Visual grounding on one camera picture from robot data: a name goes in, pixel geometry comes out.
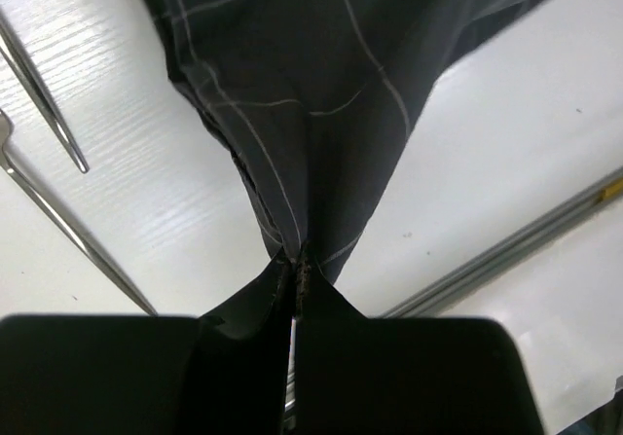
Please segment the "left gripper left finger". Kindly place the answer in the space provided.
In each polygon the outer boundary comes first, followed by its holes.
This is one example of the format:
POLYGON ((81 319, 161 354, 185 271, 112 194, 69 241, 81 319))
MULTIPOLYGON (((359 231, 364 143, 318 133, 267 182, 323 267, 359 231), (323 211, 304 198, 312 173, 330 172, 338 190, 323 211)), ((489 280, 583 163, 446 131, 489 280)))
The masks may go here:
POLYGON ((280 433, 293 275, 277 255, 198 318, 3 319, 2 432, 280 433))

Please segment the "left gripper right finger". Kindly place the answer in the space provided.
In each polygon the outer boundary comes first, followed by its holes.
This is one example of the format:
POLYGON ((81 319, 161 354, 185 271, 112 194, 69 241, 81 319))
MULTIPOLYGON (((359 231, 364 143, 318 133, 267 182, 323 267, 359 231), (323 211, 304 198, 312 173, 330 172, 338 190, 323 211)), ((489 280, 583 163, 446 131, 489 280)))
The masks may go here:
POLYGON ((296 276, 300 434, 540 434, 513 339, 486 318, 369 318, 307 246, 296 276))

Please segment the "dark grey checked cloth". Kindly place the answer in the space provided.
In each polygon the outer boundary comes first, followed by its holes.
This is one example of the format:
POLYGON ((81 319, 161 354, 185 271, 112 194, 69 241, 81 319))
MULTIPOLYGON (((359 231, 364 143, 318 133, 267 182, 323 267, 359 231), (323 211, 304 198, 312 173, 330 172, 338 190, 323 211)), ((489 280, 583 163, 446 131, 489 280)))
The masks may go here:
POLYGON ((270 254, 335 280, 442 73, 545 0, 143 0, 270 254))

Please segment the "silver fork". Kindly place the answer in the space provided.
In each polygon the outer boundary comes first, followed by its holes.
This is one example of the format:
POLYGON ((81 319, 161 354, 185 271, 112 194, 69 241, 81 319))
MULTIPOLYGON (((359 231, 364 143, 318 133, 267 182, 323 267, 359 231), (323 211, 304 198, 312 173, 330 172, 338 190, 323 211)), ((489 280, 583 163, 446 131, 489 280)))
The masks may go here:
POLYGON ((157 316, 154 306, 130 279, 104 246, 45 186, 29 179, 9 155, 13 124, 1 111, 1 167, 55 226, 134 304, 150 316, 157 316))

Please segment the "silver spoon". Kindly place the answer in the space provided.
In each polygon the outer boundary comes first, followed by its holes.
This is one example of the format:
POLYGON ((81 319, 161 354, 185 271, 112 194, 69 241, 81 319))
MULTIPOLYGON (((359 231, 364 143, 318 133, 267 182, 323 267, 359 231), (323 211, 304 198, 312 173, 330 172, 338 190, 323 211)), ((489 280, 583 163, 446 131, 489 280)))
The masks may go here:
POLYGON ((89 164, 68 123, 25 46, 4 15, 1 15, 1 55, 72 162, 83 174, 88 173, 89 164))

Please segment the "aluminium table frame rail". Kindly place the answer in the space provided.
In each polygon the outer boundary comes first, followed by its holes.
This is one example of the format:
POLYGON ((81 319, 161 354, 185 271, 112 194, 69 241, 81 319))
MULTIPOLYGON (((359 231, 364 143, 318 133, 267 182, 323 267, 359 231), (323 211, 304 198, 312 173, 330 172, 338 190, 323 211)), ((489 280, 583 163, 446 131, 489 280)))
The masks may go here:
POLYGON ((447 309, 621 197, 622 169, 617 168, 513 235, 391 308, 383 317, 433 316, 447 309))

